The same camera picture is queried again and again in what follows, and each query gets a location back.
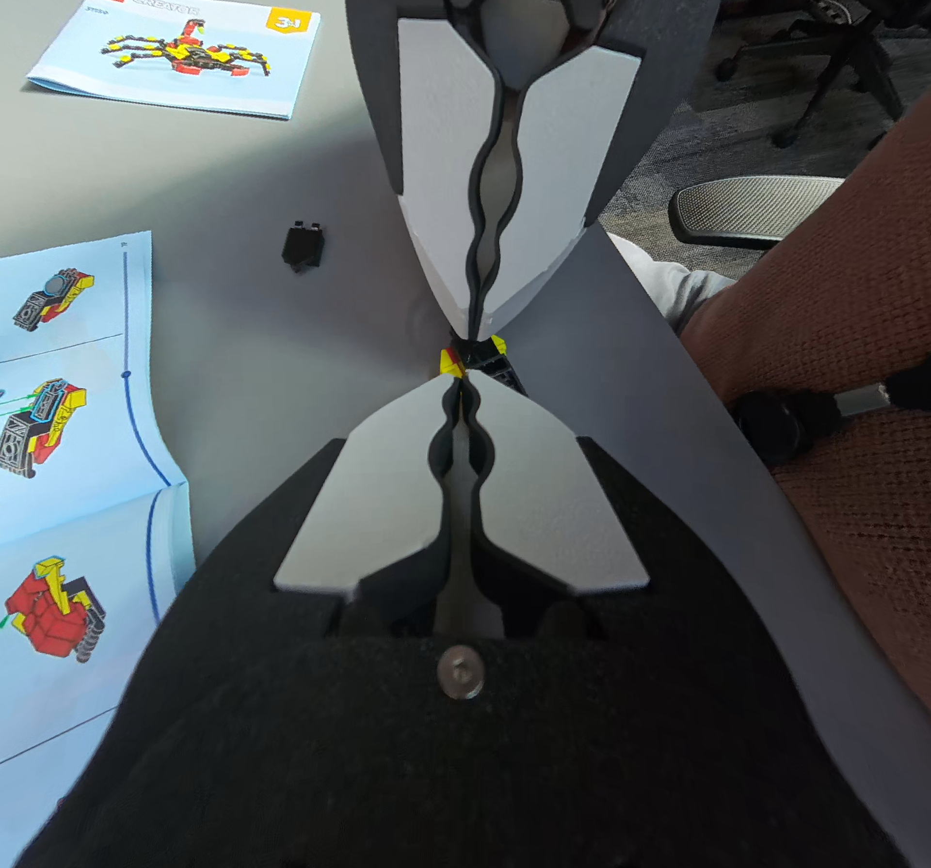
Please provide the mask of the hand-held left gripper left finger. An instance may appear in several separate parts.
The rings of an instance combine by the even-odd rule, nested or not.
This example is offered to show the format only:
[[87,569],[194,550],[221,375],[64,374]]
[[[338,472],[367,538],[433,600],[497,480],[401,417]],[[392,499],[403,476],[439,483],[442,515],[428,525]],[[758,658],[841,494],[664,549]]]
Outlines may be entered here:
[[461,382],[440,375],[349,433],[273,579],[345,601],[430,601],[449,573],[449,469]]

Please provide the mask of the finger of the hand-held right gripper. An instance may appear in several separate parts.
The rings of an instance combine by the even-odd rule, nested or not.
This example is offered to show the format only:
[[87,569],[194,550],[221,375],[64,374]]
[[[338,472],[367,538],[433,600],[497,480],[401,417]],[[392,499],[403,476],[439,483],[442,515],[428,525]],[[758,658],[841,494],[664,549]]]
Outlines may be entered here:
[[398,22],[402,193],[416,256],[460,337],[489,337],[476,263],[485,230],[480,182],[503,120],[501,72],[447,20]]
[[525,91],[515,139],[516,204],[498,237],[481,336],[521,313],[585,232],[590,198],[641,64],[629,53],[588,47]]

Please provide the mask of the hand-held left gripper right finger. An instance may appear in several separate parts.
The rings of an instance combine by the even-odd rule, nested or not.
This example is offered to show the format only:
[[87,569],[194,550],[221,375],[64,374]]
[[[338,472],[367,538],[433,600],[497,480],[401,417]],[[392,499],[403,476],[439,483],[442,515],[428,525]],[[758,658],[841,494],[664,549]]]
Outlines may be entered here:
[[650,580],[576,434],[480,372],[462,381],[476,580],[490,598],[522,588],[584,597]]

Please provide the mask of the yellow black red brick assembly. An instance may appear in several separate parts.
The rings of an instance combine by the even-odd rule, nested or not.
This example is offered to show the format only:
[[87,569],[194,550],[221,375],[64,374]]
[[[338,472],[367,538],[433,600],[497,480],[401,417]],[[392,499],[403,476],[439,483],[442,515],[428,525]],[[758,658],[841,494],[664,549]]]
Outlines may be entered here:
[[506,342],[498,335],[492,335],[482,341],[462,339],[453,335],[449,346],[440,353],[439,370],[456,378],[462,378],[468,371],[480,372],[527,396],[506,352]]

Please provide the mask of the black sloped toy brick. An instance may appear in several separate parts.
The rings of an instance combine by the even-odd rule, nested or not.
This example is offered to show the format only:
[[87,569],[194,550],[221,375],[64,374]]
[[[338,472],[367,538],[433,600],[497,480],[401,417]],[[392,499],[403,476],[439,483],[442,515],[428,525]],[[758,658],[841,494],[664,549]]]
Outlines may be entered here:
[[325,233],[318,222],[295,221],[289,228],[281,257],[292,272],[300,275],[320,267]]

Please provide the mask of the person's trouser leg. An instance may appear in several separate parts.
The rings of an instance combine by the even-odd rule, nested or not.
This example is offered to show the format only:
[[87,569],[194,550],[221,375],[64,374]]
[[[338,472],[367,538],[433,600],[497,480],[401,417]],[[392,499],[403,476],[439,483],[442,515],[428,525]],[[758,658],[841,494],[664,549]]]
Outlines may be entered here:
[[608,238],[677,335],[702,305],[736,282],[713,271],[691,270],[678,262],[655,260],[636,244],[615,234],[608,234]]

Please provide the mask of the black office chair base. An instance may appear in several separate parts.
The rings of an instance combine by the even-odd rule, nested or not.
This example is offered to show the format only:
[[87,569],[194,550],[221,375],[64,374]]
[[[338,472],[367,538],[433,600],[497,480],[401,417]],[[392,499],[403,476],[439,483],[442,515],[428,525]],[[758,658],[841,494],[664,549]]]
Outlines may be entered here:
[[797,141],[845,67],[855,71],[855,87],[870,94],[892,122],[902,117],[905,109],[889,77],[891,62],[876,39],[875,31],[881,23],[893,28],[918,24],[923,18],[921,11],[927,7],[929,0],[856,1],[867,10],[866,15],[858,21],[836,23],[797,19],[765,42],[741,45],[730,58],[716,66],[716,80],[727,82],[737,73],[740,61],[749,58],[774,60],[798,56],[829,59],[803,114],[794,124],[771,136],[776,148],[784,150]]

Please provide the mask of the black knob with metal rod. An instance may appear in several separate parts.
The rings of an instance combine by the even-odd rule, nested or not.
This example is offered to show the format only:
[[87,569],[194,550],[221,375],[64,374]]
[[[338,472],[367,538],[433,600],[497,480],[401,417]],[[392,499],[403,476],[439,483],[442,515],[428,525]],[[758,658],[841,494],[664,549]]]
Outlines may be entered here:
[[785,465],[855,418],[885,411],[930,411],[930,360],[876,383],[841,393],[761,390],[738,397],[729,411],[769,467]]

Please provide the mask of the open blue instruction booklet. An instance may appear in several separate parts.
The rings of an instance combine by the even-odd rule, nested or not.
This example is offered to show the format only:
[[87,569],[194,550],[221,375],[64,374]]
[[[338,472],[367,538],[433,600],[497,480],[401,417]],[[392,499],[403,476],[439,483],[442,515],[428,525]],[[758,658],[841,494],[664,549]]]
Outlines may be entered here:
[[152,248],[2,259],[2,866],[86,768],[193,572],[150,386]]

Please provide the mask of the closed blue instruction booklet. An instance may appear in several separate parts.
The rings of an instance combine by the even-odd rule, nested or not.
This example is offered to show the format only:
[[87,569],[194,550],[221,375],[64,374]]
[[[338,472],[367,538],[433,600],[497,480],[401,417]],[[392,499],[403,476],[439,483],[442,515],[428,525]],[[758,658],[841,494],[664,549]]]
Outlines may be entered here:
[[318,12],[225,0],[84,0],[29,72],[43,88],[292,117]]

